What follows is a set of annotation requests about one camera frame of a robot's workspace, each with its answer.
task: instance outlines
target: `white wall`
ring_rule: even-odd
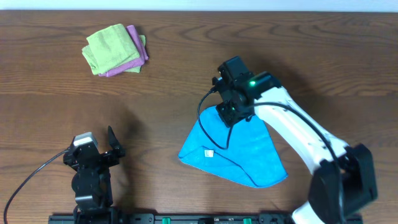
[[[398,12],[398,0],[0,0],[0,9]]]

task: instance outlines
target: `folded towel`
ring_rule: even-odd
[[[83,55],[94,75],[139,58],[139,52],[122,24],[100,30],[87,37]]]
[[[208,134],[225,146],[229,129],[215,106],[203,111],[200,119]],[[254,188],[270,187],[287,177],[266,125],[257,116],[234,125],[227,150],[216,147],[196,123],[178,157],[183,163]]]
[[[140,72],[141,65],[145,63],[146,60],[148,60],[148,55],[145,50],[145,43],[146,43],[146,38],[144,35],[138,36],[136,28],[131,25],[127,26],[127,31],[129,32],[131,39],[136,45],[136,48],[139,52],[139,57],[135,58],[134,60],[131,60],[130,62],[124,63],[116,68],[112,68],[111,70],[99,74],[99,76],[106,76],[106,77],[111,77],[113,75],[117,75],[122,72]]]

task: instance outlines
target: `towel tag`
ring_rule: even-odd
[[[214,156],[214,150],[205,149],[205,157],[213,157],[213,156]]]

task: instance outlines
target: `green cloth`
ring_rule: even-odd
[[[83,47],[82,52],[94,75],[139,57],[134,42],[122,24],[100,30],[87,37],[87,41],[88,45]]]
[[[145,44],[146,44],[145,36],[144,35],[140,35],[139,38],[141,39],[141,42],[142,42],[142,44],[144,44],[144,47],[145,47]],[[140,71],[141,71],[141,66],[137,66],[137,67],[125,70],[125,72],[136,72],[136,73],[139,73]]]

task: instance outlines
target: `wire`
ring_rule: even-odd
[[[232,129],[233,129],[234,126],[232,126],[232,127],[229,129],[228,137],[227,137],[227,139],[226,139],[226,147],[221,147],[219,144],[217,144],[217,143],[210,137],[210,135],[206,132],[205,128],[203,127],[203,125],[201,125],[201,122],[200,122],[200,106],[201,106],[201,104],[203,103],[203,101],[206,99],[206,97],[209,96],[210,94],[214,93],[214,92],[215,92],[215,89],[212,88],[212,89],[200,100],[199,105],[198,105],[197,120],[198,120],[198,123],[199,123],[199,126],[200,126],[201,130],[205,133],[206,137],[207,137],[215,146],[217,146],[218,148],[220,148],[220,149],[222,149],[222,150],[227,150],[228,147],[229,147],[229,140],[231,139]]]
[[[54,159],[60,157],[62,154],[66,153],[66,152],[68,152],[68,150],[62,151],[62,152],[58,153],[57,155],[55,155],[49,161],[45,162],[43,165],[41,165],[39,168],[37,168],[35,171],[33,171],[33,173],[31,173],[31,175],[29,175],[23,181],[23,183],[21,183],[21,185],[17,188],[17,190],[11,195],[10,199],[7,202],[6,207],[4,208],[4,224],[8,224],[8,222],[7,222],[7,212],[8,212],[8,208],[10,207],[10,204],[11,204],[12,200],[18,194],[18,192],[21,190],[21,188],[26,184],[26,182],[28,182],[28,180],[30,180],[30,178],[32,178],[36,173],[38,173],[38,171],[43,169],[45,166],[47,166],[49,163],[51,163]]]
[[[321,138],[323,143],[325,143],[325,146],[328,148],[331,157],[333,158],[335,162],[335,168],[336,172],[338,174],[338,206],[339,206],[339,219],[341,224],[345,224],[345,218],[344,218],[344,206],[343,206],[343,198],[344,198],[344,191],[343,191],[343,181],[341,177],[341,172],[340,172],[340,167],[339,167],[339,162],[338,158],[331,148],[330,142],[324,137],[324,135],[319,131],[317,127],[315,127],[304,115],[300,114],[297,110],[293,109],[290,106],[283,105],[282,103],[273,103],[273,102],[262,102],[262,103],[255,103],[253,105],[249,105],[248,108],[254,108],[256,106],[278,106],[281,107],[285,110],[288,110],[292,112],[293,114],[297,115],[300,119],[302,119],[310,128],[312,128],[315,133]]]

